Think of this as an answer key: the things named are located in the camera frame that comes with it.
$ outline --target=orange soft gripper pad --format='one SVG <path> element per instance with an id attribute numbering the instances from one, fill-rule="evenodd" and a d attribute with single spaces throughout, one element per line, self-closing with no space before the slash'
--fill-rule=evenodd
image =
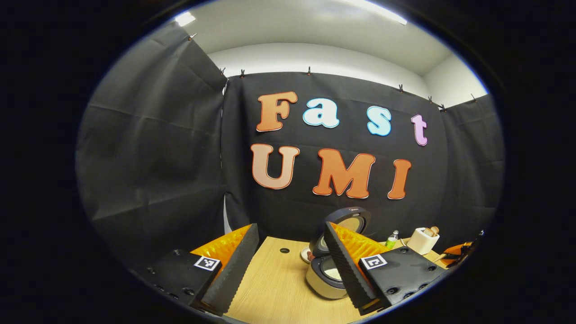
<path id="1" fill-rule="evenodd" d="M 444 253 L 448 253 L 448 254 L 454 254 L 454 255 L 460 255 L 462 254 L 462 246 L 464 244 L 459 244 L 453 247 L 449 247 L 446 249 L 446 251 L 444 251 Z M 456 262 L 456 260 L 452 260 L 452 259 L 442 259 L 440 260 L 442 263 L 444 263 L 444 265 L 449 265 L 451 263 Z"/>
<path id="2" fill-rule="evenodd" d="M 244 238 L 244 235 L 246 235 L 246 232 L 248 232 L 250 229 L 250 226 L 252 226 L 252 224 L 246 225 L 226 235 L 220 236 L 212 242 L 206 243 L 203 246 L 190 251 L 190 253 L 201 255 L 207 258 L 218 259 L 220 262 L 222 262 L 220 271 L 218 274 L 216 274 L 216 277 L 214 277 L 214 280 L 216 280 L 216 278 L 218 278 L 218 276 L 222 273 L 222 270 L 224 270 L 228 264 L 228 261 L 230 261 L 230 257 L 232 257 L 232 254 L 240 242 L 242 242 L 242 239 Z"/>
<path id="3" fill-rule="evenodd" d="M 388 252 L 390 251 L 390 249 L 376 242 L 375 240 L 371 240 L 363 236 L 362 234 L 358 234 L 345 227 L 338 226 L 334 223 L 330 223 L 330 225 L 332 225 L 332 228 L 338 235 L 338 238 L 342 242 L 342 245 L 344 245 L 344 247 L 346 248 L 346 251 L 350 255 L 350 258 L 352 258 L 354 264 L 356 265 L 360 273 L 362 273 L 362 276 L 364 276 L 364 279 L 368 281 L 366 275 L 364 275 L 364 273 L 360 269 L 360 266 L 358 265 L 360 259 Z"/>

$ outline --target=white ceiling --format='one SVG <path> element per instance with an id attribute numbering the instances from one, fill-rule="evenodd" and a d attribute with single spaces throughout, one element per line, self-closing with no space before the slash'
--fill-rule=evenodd
<path id="1" fill-rule="evenodd" d="M 216 0 L 184 27 L 208 54 L 264 43 L 310 43 L 369 54 L 423 76 L 451 51 L 408 22 L 340 0 Z"/>

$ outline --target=foam letter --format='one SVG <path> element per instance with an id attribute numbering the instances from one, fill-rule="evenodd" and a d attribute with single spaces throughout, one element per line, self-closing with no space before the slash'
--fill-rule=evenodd
<path id="1" fill-rule="evenodd" d="M 340 123 L 336 117 L 338 107 L 334 101 L 326 98 L 316 98 L 306 103 L 306 106 L 310 109 L 304 112 L 302 118 L 308 125 L 324 125 L 326 128 L 334 128 Z"/>
<path id="2" fill-rule="evenodd" d="M 286 100 L 295 103 L 298 101 L 298 96 L 296 96 L 294 91 L 290 91 L 258 97 L 258 101 L 262 103 L 262 112 L 260 115 L 260 123 L 256 125 L 257 131 L 271 131 L 282 128 L 282 123 L 277 120 L 276 114 L 280 114 L 282 119 L 288 117 L 290 106 Z"/>
<path id="3" fill-rule="evenodd" d="M 424 129 L 426 128 L 426 122 L 422 120 L 422 116 L 416 115 L 410 119 L 414 124 L 414 137 L 416 138 L 416 143 L 420 146 L 424 146 L 428 143 L 428 139 L 424 137 Z"/>
<path id="4" fill-rule="evenodd" d="M 390 134 L 392 114 L 386 108 L 372 106 L 366 110 L 366 115 L 371 122 L 368 123 L 368 131 L 372 135 L 386 136 Z"/>
<path id="5" fill-rule="evenodd" d="M 318 156 L 322 158 L 322 171 L 318 186 L 312 189 L 313 193 L 324 196 L 331 195 L 330 180 L 332 180 L 338 196 L 342 195 L 352 182 L 346 196 L 359 199 L 368 197 L 370 169 L 376 161 L 374 156 L 364 153 L 358 154 L 348 169 L 344 165 L 342 155 L 337 150 L 321 149 L 318 151 Z"/>
<path id="6" fill-rule="evenodd" d="M 298 148 L 280 146 L 278 152 L 282 154 L 282 173 L 280 173 L 280 177 L 276 179 L 268 176 L 268 156 L 274 149 L 266 144 L 252 144 L 250 150 L 254 153 L 252 159 L 252 176 L 259 185 L 270 189 L 282 189 L 290 184 L 294 171 L 294 158 L 300 154 Z"/>
<path id="7" fill-rule="evenodd" d="M 408 170 L 412 167 L 412 163 L 408 160 L 396 160 L 394 161 L 394 167 L 396 168 L 396 175 L 394 176 L 392 190 L 388 193 L 388 198 L 402 199 L 406 196 L 404 188 L 406 187 Z"/>

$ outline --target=black fabric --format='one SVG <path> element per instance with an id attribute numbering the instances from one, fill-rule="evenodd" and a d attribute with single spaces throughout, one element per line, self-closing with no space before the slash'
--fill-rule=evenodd
<path id="1" fill-rule="evenodd" d="M 278 117 L 283 127 L 257 132 L 261 111 L 257 98 L 287 91 L 294 91 L 298 101 L 290 104 L 286 119 Z M 340 124 L 333 129 L 310 126 L 302 120 L 308 100 L 321 97 L 338 105 Z M 392 131 L 387 136 L 372 135 L 368 131 L 366 110 L 370 106 L 390 110 Z M 415 141 L 411 118 L 417 114 L 427 123 L 426 146 L 419 146 Z M 258 223 L 261 238 L 271 235 L 309 241 L 326 215 L 336 209 L 360 206 L 372 213 L 372 221 L 364 231 L 366 236 L 383 241 L 395 229 L 401 236 L 411 236 L 416 227 L 434 225 L 440 212 L 449 171 L 445 134 L 435 104 L 375 82 L 317 73 L 233 77 L 226 89 L 222 117 L 222 166 L 228 186 L 226 212 L 230 226 L 236 229 Z M 268 161 L 268 174 L 273 178 L 281 171 L 279 147 L 289 145 L 300 149 L 288 187 L 272 190 L 254 181 L 250 150 L 254 143 L 274 148 Z M 359 153 L 376 157 L 370 172 L 368 198 L 312 193 L 320 178 L 322 162 L 318 151 L 322 148 L 337 149 L 346 167 Z M 412 168 L 408 172 L 406 196 L 391 200 L 387 194 L 394 182 L 396 159 L 410 161 Z"/>
<path id="2" fill-rule="evenodd" d="M 78 135 L 78 186 L 88 217 L 128 266 L 223 234 L 225 83 L 170 24 L 124 53 L 95 90 Z"/>
<path id="3" fill-rule="evenodd" d="M 448 141 L 446 193 L 435 220 L 435 251 L 473 241 L 496 212 L 504 184 L 502 127 L 491 95 L 441 113 Z"/>

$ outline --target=white wall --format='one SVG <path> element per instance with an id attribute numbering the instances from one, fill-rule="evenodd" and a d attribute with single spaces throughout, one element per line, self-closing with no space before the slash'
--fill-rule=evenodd
<path id="1" fill-rule="evenodd" d="M 432 101 L 448 108 L 487 94 L 477 76 L 458 56 L 452 54 L 424 75 Z"/>
<path id="2" fill-rule="evenodd" d="M 338 47 L 304 43 L 268 43 L 231 48 L 208 54 L 227 77 L 262 72 L 327 73 L 398 87 L 428 98 L 421 76 L 374 56 Z"/>

